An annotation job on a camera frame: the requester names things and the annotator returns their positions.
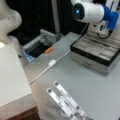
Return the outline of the blue white gripper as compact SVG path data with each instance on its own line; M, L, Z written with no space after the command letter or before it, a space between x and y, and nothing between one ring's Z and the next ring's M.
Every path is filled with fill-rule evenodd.
M104 5L104 17L99 24L99 31L97 36L100 39L107 39L115 29L119 14L116 11L117 5L115 3L110 3L109 5Z

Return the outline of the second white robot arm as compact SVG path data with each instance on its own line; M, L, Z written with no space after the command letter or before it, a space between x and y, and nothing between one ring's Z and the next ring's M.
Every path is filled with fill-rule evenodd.
M0 0L0 48L10 43L8 34L22 23L21 15L11 9L6 0Z

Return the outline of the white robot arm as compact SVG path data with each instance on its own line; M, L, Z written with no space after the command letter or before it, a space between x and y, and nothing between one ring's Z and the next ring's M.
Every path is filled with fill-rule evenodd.
M104 4L94 3L94 0L71 0L71 3L73 17L96 26L99 38L106 39L112 34L119 18L119 0L106 0Z

